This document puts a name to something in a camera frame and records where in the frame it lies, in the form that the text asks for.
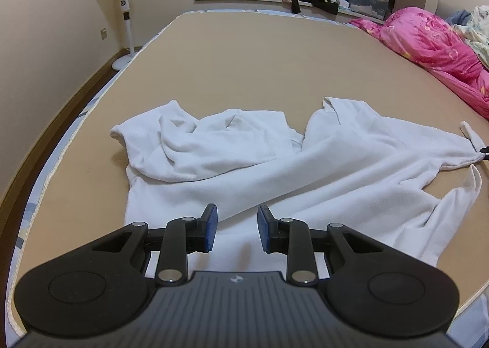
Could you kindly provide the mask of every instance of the mattress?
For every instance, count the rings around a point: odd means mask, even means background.
[[[176,99],[197,118],[228,108],[284,111],[289,125],[303,133],[324,96],[364,100],[384,116],[455,134],[465,120],[489,143],[485,119],[355,27],[267,10],[183,14],[92,100],[46,164],[12,261],[8,341],[24,332],[12,300],[15,282],[124,224],[128,161],[108,135],[113,126]],[[486,165],[477,167],[481,194],[438,262],[461,294],[451,335],[474,348],[487,339],[489,280],[489,180]],[[426,190],[441,198],[464,176],[465,170],[441,172]]]

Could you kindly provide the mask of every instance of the wooden baseboard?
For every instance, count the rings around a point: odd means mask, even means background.
[[[63,134],[94,95],[116,74],[112,69],[112,63],[126,53],[127,51],[122,49],[115,54],[66,103],[30,150],[0,203],[0,302],[2,308],[5,307],[10,261],[32,187]],[[6,346],[4,322],[5,320],[0,322],[0,347]]]

